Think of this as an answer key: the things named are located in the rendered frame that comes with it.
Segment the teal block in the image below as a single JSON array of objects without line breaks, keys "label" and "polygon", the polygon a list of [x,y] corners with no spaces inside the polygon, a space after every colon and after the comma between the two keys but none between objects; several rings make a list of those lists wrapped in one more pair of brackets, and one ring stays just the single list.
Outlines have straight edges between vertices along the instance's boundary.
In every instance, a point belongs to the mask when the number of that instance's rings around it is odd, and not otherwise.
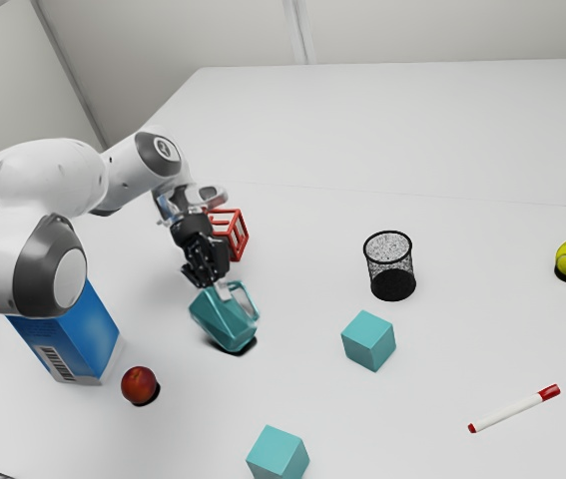
[{"label": "teal block", "polygon": [[340,333],[347,358],[377,372],[396,349],[393,324],[368,311],[360,311]]},{"label": "teal block", "polygon": [[266,425],[246,462],[254,479],[302,479],[309,456],[301,438]]}]

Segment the teal faceted mug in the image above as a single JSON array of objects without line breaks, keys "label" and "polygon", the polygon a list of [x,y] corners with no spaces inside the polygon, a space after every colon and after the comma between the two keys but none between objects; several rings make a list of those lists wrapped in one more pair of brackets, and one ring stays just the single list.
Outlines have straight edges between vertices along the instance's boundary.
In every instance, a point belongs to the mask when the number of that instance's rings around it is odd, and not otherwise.
[{"label": "teal faceted mug", "polygon": [[229,298],[214,286],[204,288],[189,306],[192,319],[223,350],[242,351],[256,336],[260,312],[242,281],[227,283]]}]

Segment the white marker with red cap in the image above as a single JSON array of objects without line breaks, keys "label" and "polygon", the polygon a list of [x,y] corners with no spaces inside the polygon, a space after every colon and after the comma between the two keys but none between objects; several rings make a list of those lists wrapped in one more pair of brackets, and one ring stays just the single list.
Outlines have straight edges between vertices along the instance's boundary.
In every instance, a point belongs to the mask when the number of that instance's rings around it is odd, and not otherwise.
[{"label": "white marker with red cap", "polygon": [[557,384],[549,385],[534,394],[522,398],[515,403],[489,413],[485,417],[473,421],[467,425],[467,430],[471,434],[476,434],[517,414],[529,410],[543,402],[548,401],[561,394],[561,389]]}]

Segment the red apple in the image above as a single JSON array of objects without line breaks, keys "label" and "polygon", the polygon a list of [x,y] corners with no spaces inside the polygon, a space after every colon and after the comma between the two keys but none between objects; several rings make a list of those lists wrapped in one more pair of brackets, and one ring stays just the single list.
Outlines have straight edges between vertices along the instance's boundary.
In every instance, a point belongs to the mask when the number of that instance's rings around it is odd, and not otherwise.
[{"label": "red apple", "polygon": [[133,366],[122,376],[121,392],[132,404],[139,405],[151,401],[158,389],[159,383],[155,373],[145,366]]}]

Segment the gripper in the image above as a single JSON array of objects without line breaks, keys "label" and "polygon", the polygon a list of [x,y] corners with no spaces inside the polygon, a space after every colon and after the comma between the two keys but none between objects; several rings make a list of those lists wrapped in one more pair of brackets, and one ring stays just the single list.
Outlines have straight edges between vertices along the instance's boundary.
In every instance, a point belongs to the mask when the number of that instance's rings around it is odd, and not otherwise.
[{"label": "gripper", "polygon": [[198,288],[214,285],[221,301],[231,300],[229,284],[222,279],[230,270],[229,246],[214,236],[209,217],[205,213],[185,215],[170,226],[170,233],[185,255],[183,275]]}]

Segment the blue carton with barcode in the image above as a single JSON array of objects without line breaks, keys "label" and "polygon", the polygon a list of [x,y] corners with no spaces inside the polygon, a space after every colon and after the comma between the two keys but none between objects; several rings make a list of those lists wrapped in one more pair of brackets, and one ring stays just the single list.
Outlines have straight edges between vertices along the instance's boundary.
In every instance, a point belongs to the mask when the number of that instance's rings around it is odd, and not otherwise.
[{"label": "blue carton with barcode", "polygon": [[72,308],[59,317],[9,315],[7,320],[61,383],[103,384],[124,344],[117,324],[89,282]]}]

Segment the black mesh pen holder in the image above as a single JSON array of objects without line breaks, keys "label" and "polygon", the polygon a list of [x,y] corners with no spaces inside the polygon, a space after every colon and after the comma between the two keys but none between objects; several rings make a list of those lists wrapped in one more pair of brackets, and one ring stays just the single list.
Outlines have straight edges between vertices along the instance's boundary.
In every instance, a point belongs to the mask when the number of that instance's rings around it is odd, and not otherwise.
[{"label": "black mesh pen holder", "polygon": [[383,301],[401,301],[416,289],[412,241],[400,231],[381,231],[362,247],[372,294]]}]

